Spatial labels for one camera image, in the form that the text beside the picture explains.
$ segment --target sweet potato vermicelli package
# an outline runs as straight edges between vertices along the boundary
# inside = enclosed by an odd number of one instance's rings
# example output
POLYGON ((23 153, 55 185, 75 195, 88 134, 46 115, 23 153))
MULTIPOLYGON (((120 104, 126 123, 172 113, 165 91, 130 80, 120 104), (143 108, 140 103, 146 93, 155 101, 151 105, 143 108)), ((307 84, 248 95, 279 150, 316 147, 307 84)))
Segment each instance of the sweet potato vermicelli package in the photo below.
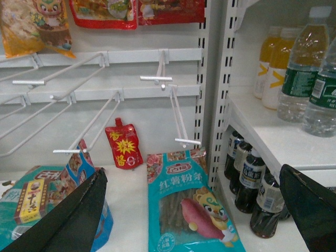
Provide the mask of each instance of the sweet potato vermicelli package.
POLYGON ((0 11, 7 58, 44 48, 75 57, 64 0, 1 0, 0 11))
POLYGON ((205 150, 148 155, 149 252, 244 252, 207 181, 205 150))

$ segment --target store shelf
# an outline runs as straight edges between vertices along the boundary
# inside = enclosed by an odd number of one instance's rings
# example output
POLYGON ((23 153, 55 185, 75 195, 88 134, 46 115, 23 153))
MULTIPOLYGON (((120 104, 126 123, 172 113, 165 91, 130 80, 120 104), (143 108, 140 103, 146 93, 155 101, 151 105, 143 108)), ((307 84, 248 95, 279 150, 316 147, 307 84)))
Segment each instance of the store shelf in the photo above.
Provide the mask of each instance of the store shelf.
POLYGON ((249 226, 251 214, 244 214, 236 208, 235 195, 229 189, 230 181, 224 176, 224 171, 217 172, 216 183, 215 193, 220 195, 225 209, 229 212, 246 252, 309 251, 292 217, 278 222, 276 233, 272 238, 257 237, 249 226))
POLYGON ((324 186, 335 186, 336 137, 312 136, 300 123, 282 121, 249 91, 229 92, 225 124, 250 141, 277 179, 282 165, 289 164, 324 186))

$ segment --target red packaging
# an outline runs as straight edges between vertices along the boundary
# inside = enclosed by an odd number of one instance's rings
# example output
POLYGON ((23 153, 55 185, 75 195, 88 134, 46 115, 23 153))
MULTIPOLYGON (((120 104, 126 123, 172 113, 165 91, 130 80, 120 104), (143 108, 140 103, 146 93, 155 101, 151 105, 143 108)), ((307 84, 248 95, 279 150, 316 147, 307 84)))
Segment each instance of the red packaging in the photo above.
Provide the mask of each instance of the red packaging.
POLYGON ((105 128, 115 165, 124 170, 133 169, 143 163, 137 132, 132 124, 122 125, 121 118, 115 121, 116 127, 105 128))
POLYGON ((204 22, 205 0, 139 0, 139 25, 204 22))
POLYGON ((93 29, 137 28, 135 0, 70 0, 76 25, 93 29))

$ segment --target orange juice bottle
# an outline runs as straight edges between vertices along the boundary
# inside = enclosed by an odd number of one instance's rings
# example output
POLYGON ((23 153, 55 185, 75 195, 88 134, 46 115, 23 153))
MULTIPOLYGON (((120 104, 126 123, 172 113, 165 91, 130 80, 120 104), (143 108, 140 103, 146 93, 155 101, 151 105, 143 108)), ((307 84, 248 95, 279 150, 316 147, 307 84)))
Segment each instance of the orange juice bottle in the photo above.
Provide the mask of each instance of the orange juice bottle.
POLYGON ((261 46, 259 55, 259 67, 257 69, 256 82, 254 84, 253 94, 256 98, 261 99, 264 89, 267 68, 271 60, 271 53, 274 45, 280 40, 281 26, 271 26, 267 38, 261 46))
POLYGON ((281 40, 272 50, 261 99, 266 108, 276 110, 278 107, 278 96, 284 84, 290 51, 300 32, 301 28, 284 27, 280 34, 281 40))

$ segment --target water bottle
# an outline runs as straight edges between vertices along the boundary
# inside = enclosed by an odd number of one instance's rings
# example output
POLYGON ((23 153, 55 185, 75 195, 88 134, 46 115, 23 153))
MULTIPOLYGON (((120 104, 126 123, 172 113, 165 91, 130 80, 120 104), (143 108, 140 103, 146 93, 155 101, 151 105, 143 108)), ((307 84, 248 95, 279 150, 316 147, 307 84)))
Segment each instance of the water bottle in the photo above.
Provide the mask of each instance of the water bottle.
POLYGON ((302 127, 306 132, 319 137, 336 135, 336 38, 325 54, 302 127))
POLYGON ((326 18, 331 6, 312 7, 309 22, 297 37, 279 96, 278 117, 302 122, 324 54, 329 46, 326 18))
POLYGON ((262 105, 268 109, 278 107, 279 92, 284 84, 289 55, 300 31, 300 28, 284 27, 281 30, 281 39, 274 45, 261 98, 262 105))
POLYGON ((244 139, 243 142, 241 142, 238 145, 237 152, 236 152, 236 159, 235 159, 235 162, 233 164, 235 169, 232 172, 231 180, 230 180, 230 186, 229 186, 230 191, 233 194, 238 193, 240 173, 243 169, 246 157, 248 156, 248 154, 251 153, 251 150, 252 150, 252 145, 249 144, 248 141, 245 140, 245 139, 244 139))
POLYGON ((237 147, 243 140, 244 138, 237 131, 233 131, 230 135, 224 168, 224 175, 228 180, 231 179, 232 172, 235 169, 234 163, 236 159, 237 147))
POLYGON ((279 184, 270 172, 265 172, 261 179, 256 202, 250 220, 251 230, 261 238, 270 238, 275 234, 285 203, 279 184))
POLYGON ((266 165, 260 154, 252 148, 251 154, 246 157, 244 167, 239 177, 239 190, 235 205, 243 213, 252 213, 258 195, 259 184, 266 165))
POLYGON ((269 27, 267 38, 262 43, 259 54, 259 67, 257 70, 256 82, 254 84, 253 94, 256 98, 262 98, 264 84, 267 75, 267 69, 271 60, 271 53, 275 44, 280 40, 281 26, 269 27))

